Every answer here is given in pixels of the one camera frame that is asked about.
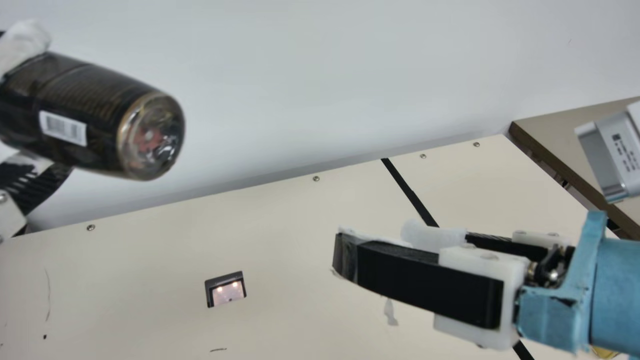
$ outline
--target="white wall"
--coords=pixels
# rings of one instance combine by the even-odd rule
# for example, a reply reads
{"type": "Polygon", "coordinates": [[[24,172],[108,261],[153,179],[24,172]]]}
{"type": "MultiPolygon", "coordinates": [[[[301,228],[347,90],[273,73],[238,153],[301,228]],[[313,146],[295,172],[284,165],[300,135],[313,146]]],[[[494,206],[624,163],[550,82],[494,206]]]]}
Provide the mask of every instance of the white wall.
{"type": "Polygon", "coordinates": [[[0,0],[0,28],[40,19],[53,51],[166,90],[188,122],[164,177],[76,171],[32,220],[91,220],[640,95],[639,14],[637,0],[0,0]]]}

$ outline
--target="black cylinder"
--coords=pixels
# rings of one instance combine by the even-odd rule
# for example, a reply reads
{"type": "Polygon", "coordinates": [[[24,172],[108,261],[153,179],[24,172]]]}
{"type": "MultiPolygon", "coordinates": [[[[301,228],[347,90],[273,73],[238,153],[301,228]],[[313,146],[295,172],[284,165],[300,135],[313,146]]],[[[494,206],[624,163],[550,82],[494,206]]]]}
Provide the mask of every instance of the black cylinder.
{"type": "Polygon", "coordinates": [[[147,84],[44,53],[0,79],[0,140],[71,167],[151,180],[175,163],[184,116],[147,84]]]}

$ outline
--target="barcode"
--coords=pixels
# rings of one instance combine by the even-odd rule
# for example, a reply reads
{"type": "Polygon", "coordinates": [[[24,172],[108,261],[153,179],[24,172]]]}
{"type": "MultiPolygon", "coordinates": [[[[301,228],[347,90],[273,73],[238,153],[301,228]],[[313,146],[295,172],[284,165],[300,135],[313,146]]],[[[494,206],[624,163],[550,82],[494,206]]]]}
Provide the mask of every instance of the barcode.
{"type": "Polygon", "coordinates": [[[86,146],[86,124],[80,121],[41,111],[40,128],[45,135],[86,146]]]}

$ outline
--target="metal screw head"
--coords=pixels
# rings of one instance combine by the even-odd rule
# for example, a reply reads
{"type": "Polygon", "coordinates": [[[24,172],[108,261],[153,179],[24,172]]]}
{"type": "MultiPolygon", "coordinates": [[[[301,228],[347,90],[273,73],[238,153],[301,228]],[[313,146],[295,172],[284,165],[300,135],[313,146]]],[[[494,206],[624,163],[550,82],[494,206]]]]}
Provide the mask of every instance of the metal screw head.
{"type": "Polygon", "coordinates": [[[558,281],[558,277],[560,277],[560,274],[557,270],[551,270],[549,274],[547,274],[547,279],[549,279],[550,282],[558,281]]]}

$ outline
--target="black cable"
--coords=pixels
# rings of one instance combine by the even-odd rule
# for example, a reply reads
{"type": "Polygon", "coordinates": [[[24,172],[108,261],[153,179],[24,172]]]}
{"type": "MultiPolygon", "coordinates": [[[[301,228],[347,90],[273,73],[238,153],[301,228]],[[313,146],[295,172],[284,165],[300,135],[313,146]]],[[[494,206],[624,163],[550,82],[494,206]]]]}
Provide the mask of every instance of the black cable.
{"type": "MultiPolygon", "coordinates": [[[[391,160],[389,160],[388,158],[384,158],[382,159],[382,163],[389,171],[389,174],[391,174],[394,180],[396,180],[396,183],[398,184],[398,186],[400,186],[400,189],[403,191],[407,199],[409,199],[411,205],[413,205],[413,208],[418,212],[418,215],[420,215],[424,223],[428,226],[440,227],[438,226],[438,223],[433,218],[433,216],[431,216],[429,210],[427,210],[427,207],[425,207],[422,201],[420,201],[418,195],[413,192],[411,187],[409,187],[409,184],[407,184],[403,179],[402,175],[400,174],[400,172],[398,172],[391,160]]],[[[520,360],[534,360],[531,353],[527,350],[527,348],[520,340],[518,340],[518,343],[516,343],[516,345],[513,345],[513,351],[516,352],[516,355],[518,355],[520,360]]]]}

